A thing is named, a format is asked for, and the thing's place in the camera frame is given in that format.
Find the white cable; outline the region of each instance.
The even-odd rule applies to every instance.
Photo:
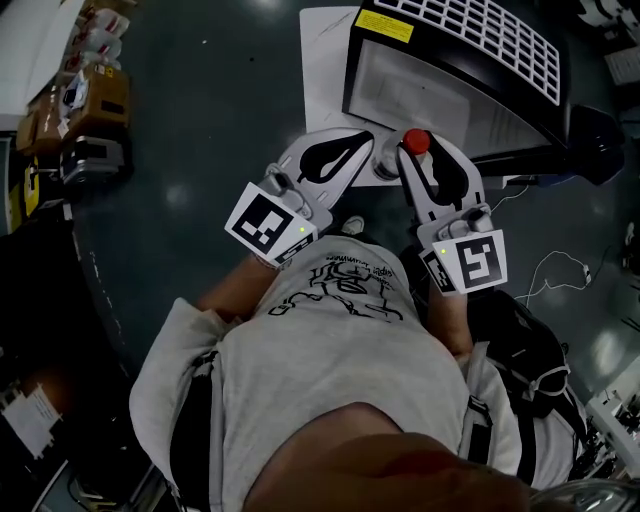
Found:
[[[503,197],[502,199],[500,199],[500,201],[498,201],[498,204],[496,204],[493,208],[491,208],[491,213],[495,212],[498,209],[498,206],[500,206],[502,203],[504,203],[505,201],[509,201],[510,199],[515,199],[516,197],[520,197],[522,194],[524,194],[527,190],[529,190],[529,185],[527,185],[526,187],[524,187],[524,189],[521,192],[518,192],[515,196],[506,196]]]
[[[550,285],[549,281],[547,281],[546,279],[544,280],[544,284],[542,285],[542,288],[540,288],[537,292],[535,293],[531,293],[531,291],[533,290],[533,285],[536,282],[536,276],[538,275],[538,269],[540,268],[540,266],[547,261],[551,256],[553,256],[554,254],[562,254],[564,256],[566,256],[567,258],[569,258],[572,261],[575,261],[576,263],[579,263],[580,266],[582,267],[582,272],[585,276],[585,284],[584,286],[575,286],[572,284],[567,284],[567,283],[563,283],[563,284],[556,284],[556,285]],[[540,260],[540,262],[538,263],[538,265],[536,266],[536,269],[533,271],[533,278],[531,279],[531,286],[529,287],[529,291],[527,292],[526,295],[519,295],[518,297],[516,297],[516,300],[518,299],[524,299],[526,298],[527,301],[525,302],[525,306],[529,307],[529,299],[531,297],[535,297],[536,295],[541,294],[544,290],[549,289],[549,290],[557,290],[558,288],[572,288],[574,290],[578,290],[578,291],[582,291],[584,290],[587,286],[589,286],[589,283],[591,282],[591,274],[589,274],[589,267],[588,265],[585,265],[584,263],[582,263],[580,260],[574,258],[573,256],[571,256],[570,254],[564,252],[564,251],[551,251],[549,254],[547,254],[544,258],[542,258]]]

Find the shoulder strap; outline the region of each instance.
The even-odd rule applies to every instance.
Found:
[[[170,448],[170,464],[180,500],[189,508],[209,511],[209,458],[213,383],[211,369],[218,352],[194,362],[197,366]]]
[[[471,439],[469,441],[469,453],[467,460],[476,464],[487,464],[489,462],[489,448],[491,447],[491,431],[493,422],[489,415],[487,404],[481,402],[474,396],[469,397],[469,411],[472,412],[473,420],[471,425]]]
[[[491,453],[493,421],[489,407],[474,395],[480,392],[482,364],[486,359],[488,343],[476,343],[468,362],[467,387],[469,403],[462,423],[462,440],[458,455],[477,464],[487,464]]]
[[[518,478],[525,484],[531,485],[536,473],[536,433],[533,428],[533,416],[520,411],[518,428],[522,441],[522,457],[518,466]]]
[[[567,392],[561,397],[558,397],[558,400],[554,404],[554,409],[573,429],[582,446],[585,446],[587,444],[587,428],[582,416],[580,416],[578,404],[571,392]]]

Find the gray t-shirt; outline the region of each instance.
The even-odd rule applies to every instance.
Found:
[[[457,452],[465,380],[420,324],[402,265],[386,249],[331,236],[312,244],[219,350],[225,511],[242,508],[292,434],[350,403],[370,404],[403,431]]]
[[[241,510],[264,465],[293,433],[353,402],[458,451],[469,396],[463,374],[420,324],[400,261],[381,247],[333,236],[311,244],[241,325],[175,301],[129,403],[140,444],[171,482],[171,439],[193,362],[216,343],[212,510]],[[480,398],[492,408],[498,441],[490,464],[513,474],[517,422],[497,370],[485,367]]]

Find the white grille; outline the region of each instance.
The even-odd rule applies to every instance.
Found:
[[[472,44],[560,104],[560,55],[531,27],[491,0],[374,0]]]

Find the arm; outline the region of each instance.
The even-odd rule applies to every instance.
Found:
[[[473,341],[467,323],[467,296],[443,297],[437,285],[431,282],[427,330],[454,357],[470,354],[473,351]]]
[[[251,254],[207,292],[196,307],[201,311],[215,311],[227,323],[236,317],[248,320],[277,275],[277,269]]]

